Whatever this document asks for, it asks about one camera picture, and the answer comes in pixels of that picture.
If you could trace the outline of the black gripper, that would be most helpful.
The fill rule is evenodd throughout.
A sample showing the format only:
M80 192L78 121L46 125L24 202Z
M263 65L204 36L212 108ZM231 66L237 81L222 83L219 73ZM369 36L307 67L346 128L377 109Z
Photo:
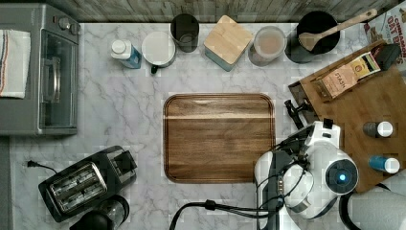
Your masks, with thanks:
M287 109L289 117L293 120L297 129L301 129L305 126L300 119L300 112L303 113L303 116L308 123L313 123L316 120L316 114L307 98L304 98L303 102L297 107L295 107L290 100L285 101L284 105Z

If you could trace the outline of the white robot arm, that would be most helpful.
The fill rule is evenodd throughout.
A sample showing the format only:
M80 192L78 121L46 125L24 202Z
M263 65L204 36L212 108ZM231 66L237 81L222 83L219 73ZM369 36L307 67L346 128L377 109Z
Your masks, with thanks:
M340 134L332 121L316 121L259 158L257 230L301 230L293 214L316 219L334 204L349 230L405 230L405 171L395 158L373 156L372 169L394 176L358 194L360 171L339 149Z

